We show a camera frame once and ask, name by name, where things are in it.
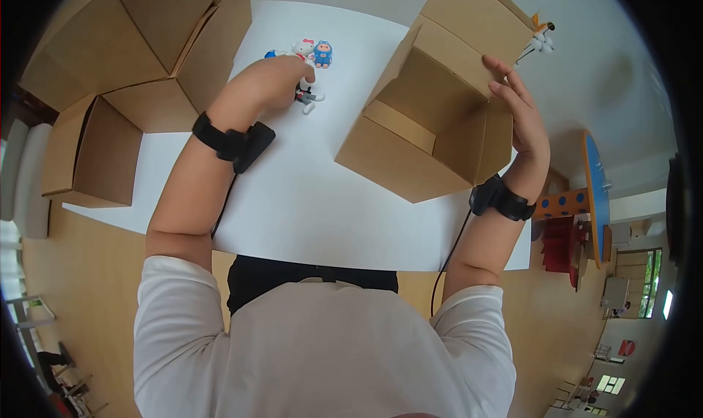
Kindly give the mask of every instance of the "decorative bird figurine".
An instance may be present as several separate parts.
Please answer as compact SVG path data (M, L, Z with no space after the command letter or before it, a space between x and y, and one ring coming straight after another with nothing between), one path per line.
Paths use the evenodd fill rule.
M527 55L533 53L534 51L550 54L554 51L554 43L552 39L546 36L547 32L553 31L555 29L554 23L540 23L539 22L539 12L532 16L532 24L534 25L533 36L529 41L529 44L525 47L524 51L530 49L524 53L520 58L515 61L515 64L519 64L520 60L525 58Z

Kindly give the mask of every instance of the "black wristband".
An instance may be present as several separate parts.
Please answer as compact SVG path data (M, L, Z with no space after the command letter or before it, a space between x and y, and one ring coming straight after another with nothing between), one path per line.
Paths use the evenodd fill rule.
M529 220L537 208L536 204L527 206L527 199L508 189L497 174L473 189L469 203L476 215L481 215L492 207L513 221Z
M234 163L247 149L246 133L236 130L227 130L226 133L223 133L212 126L205 113L198 116L193 125L193 134L202 143L215 150L218 159Z

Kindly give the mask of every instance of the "window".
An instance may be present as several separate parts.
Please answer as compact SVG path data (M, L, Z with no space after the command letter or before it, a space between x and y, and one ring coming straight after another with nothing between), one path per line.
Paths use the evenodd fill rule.
M669 318L669 310L672 308L673 293L671 290L666 291L666 300L663 303L663 319Z
M604 375L598 383L598 387L595 388L596 391L611 393L617 395L622 389L622 385L625 384L625 378L611 377L610 375Z
M600 407L590 407L589 406L589 407L585 408L585 411L590 412L592 414L601 415L602 417L604 417L605 415L608 414L608 411L606 409L601 409Z
M645 286L642 290L642 302L637 317L649 319L655 309L656 288L659 285L659 269L662 267L662 250L653 249L647 252L647 269Z

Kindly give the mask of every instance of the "wooden floor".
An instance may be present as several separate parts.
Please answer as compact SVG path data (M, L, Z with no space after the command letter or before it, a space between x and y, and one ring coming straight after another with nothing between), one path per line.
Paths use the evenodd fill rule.
M99 418L139 417L131 368L143 235L52 203L49 239L22 244L27 292L42 294L57 316L53 325L40 327L44 348L55 351L62 340L79 367L93 375L90 403L109 402ZM605 272L589 261L583 287L575 293L566 274L542 270L540 249L539 242L533 244L529 270L502 278L505 327L517 368L511 417L542 417L562 380L583 377L604 325L598 303ZM234 257L213 252L223 316L228 314L226 274ZM399 273L400 295L425 317L435 278L436 273Z

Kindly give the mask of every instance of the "blue toy figure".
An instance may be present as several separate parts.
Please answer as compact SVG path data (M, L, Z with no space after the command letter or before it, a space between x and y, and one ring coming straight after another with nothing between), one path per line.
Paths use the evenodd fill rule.
M332 64L332 46L328 41L319 41L315 46L315 67L327 69Z

